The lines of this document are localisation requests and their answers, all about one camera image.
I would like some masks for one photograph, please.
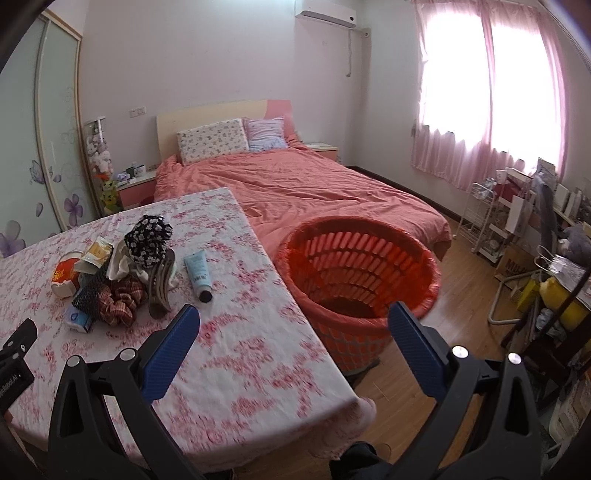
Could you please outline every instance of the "white wall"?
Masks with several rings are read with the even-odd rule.
[[[337,145],[350,162],[361,41],[353,34],[347,78],[348,31],[296,19],[293,0],[91,0],[80,54],[82,120],[106,116],[121,171],[160,161],[160,112],[291,99],[304,140]],[[147,115],[129,118],[140,106]]]
[[[535,4],[535,0],[523,3]],[[365,25],[371,27],[371,44],[363,45],[363,62],[368,71],[356,138],[356,163],[461,214],[464,192],[410,165],[420,55],[414,5],[404,0],[366,0],[364,17]],[[583,186],[583,175],[591,179],[591,74],[566,36],[561,31],[559,35],[570,94],[564,183],[573,189]]]
[[[90,0],[54,0],[48,10],[55,13],[79,34],[83,34],[89,4]]]

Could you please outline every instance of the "yellow container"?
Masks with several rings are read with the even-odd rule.
[[[545,305],[555,312],[568,298],[569,291],[564,288],[558,280],[550,277],[540,285],[540,296]],[[571,302],[564,313],[560,316],[560,323],[568,331],[572,332],[579,326],[579,323],[587,316],[589,310],[578,300]],[[585,345],[586,350],[591,349],[591,340]]]
[[[529,282],[521,292],[521,297],[517,301],[517,310],[520,312],[526,311],[530,305],[534,302],[535,296],[540,291],[540,282],[530,278]]]

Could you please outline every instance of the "screw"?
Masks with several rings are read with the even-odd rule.
[[[80,363],[80,357],[78,355],[72,355],[66,362],[68,367],[75,367]]]
[[[458,358],[466,358],[468,356],[468,350],[466,350],[461,345],[456,345],[454,348],[452,348],[452,353]]]
[[[124,361],[131,360],[132,358],[135,358],[135,350],[132,348],[126,348],[119,354],[119,358]]]
[[[521,357],[517,353],[511,352],[507,355],[507,358],[513,365],[519,365],[521,363]]]

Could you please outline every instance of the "bed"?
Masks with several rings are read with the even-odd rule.
[[[157,171],[155,201],[228,187],[272,259],[293,228],[325,215],[379,219],[406,230],[443,259],[452,238],[443,215],[411,194],[318,155],[295,135],[281,150],[222,155],[188,166],[178,160],[176,133],[181,130],[231,118],[280,115],[287,119],[286,133],[294,133],[289,100],[221,103],[159,115],[163,162]]]

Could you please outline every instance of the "air conditioner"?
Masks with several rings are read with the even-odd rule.
[[[347,28],[357,26],[357,12],[327,0],[295,0],[296,17],[317,18]]]

